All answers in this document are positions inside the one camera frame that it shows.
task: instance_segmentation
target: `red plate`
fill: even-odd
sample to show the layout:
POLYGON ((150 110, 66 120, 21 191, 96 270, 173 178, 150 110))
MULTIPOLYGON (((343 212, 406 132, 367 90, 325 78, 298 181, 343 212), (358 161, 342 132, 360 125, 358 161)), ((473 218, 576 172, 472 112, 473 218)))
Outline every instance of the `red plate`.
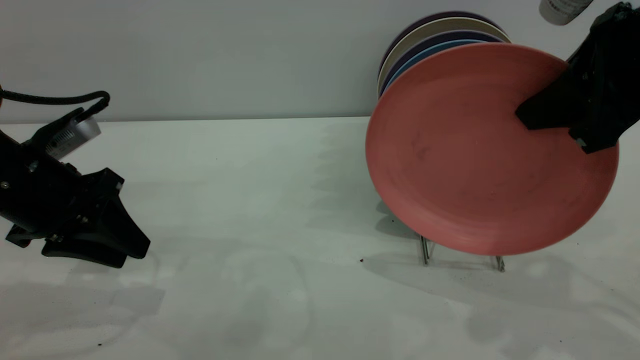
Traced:
POLYGON ((611 189, 618 146, 587 155, 566 128, 529 131, 515 116, 566 66, 492 43, 407 70, 367 130, 369 173, 387 206, 430 240, 482 255, 538 250, 582 227, 611 189))

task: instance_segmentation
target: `stack of plates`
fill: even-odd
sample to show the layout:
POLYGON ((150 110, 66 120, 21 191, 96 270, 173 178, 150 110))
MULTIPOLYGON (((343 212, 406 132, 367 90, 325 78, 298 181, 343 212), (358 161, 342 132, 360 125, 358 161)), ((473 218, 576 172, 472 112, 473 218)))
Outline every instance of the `stack of plates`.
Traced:
POLYGON ((491 256, 547 247, 602 205, 618 146, 587 155, 567 129, 527 130, 515 110, 566 62, 510 44, 477 15, 453 15, 416 22, 385 55, 367 129, 371 179, 436 243, 491 256))
POLYGON ((479 42, 511 42, 491 20, 467 12, 437 13, 420 19, 391 43, 378 71, 378 96, 412 65, 440 51, 479 42))

